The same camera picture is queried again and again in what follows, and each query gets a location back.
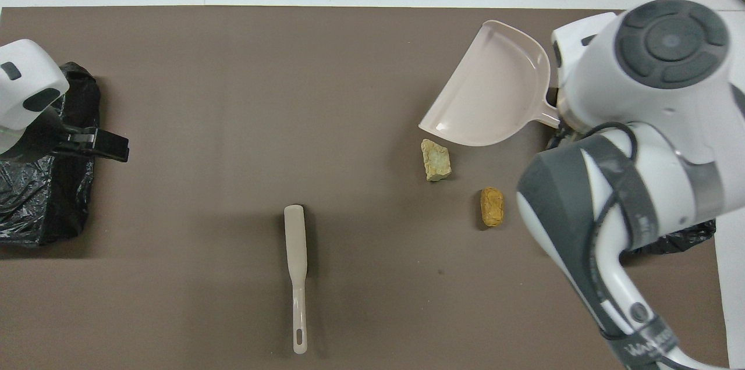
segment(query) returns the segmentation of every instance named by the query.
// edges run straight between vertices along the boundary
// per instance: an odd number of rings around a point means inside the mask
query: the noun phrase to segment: brown table surface
[[[2,368],[620,368],[516,210],[550,130],[473,148],[417,128],[483,21],[548,49],[553,28],[597,12],[3,9],[0,42],[30,38],[98,78],[104,128],[131,156],[96,164],[82,236],[0,250]],[[425,137],[450,149],[445,181],[425,180]],[[480,224],[486,186],[506,195],[496,229]],[[713,243],[627,269],[684,351],[726,365]]]

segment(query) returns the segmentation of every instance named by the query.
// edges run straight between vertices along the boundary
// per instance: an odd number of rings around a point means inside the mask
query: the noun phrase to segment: beige dustpan
[[[532,37],[499,21],[481,26],[420,128],[463,145],[492,145],[529,121],[554,128],[546,102],[551,66]]]

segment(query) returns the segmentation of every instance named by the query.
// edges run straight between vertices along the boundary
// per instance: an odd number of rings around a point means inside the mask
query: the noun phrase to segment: orange-brown object
[[[481,190],[481,219],[489,227],[498,226],[505,219],[505,196],[494,187]]]

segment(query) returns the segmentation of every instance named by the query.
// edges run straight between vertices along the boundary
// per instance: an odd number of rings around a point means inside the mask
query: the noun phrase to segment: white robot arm
[[[69,89],[54,60],[34,41],[0,47],[0,159],[100,156],[126,162],[128,140],[96,127],[64,125],[49,105]]]
[[[559,115],[584,138],[537,155],[518,205],[626,368],[716,368],[682,353],[618,255],[745,205],[730,44],[715,12],[679,0],[554,31]]]

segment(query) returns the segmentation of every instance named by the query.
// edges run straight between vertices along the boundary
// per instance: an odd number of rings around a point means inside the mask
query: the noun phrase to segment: black trash bag
[[[68,126],[98,127],[95,79],[76,63],[60,68],[70,89],[52,107]],[[0,243],[35,247],[79,235],[88,218],[93,165],[94,158],[77,156],[0,161]]]
[[[699,243],[711,239],[716,232],[716,220],[711,219],[672,234],[664,235],[647,246],[634,249],[631,254],[674,254],[687,251]]]

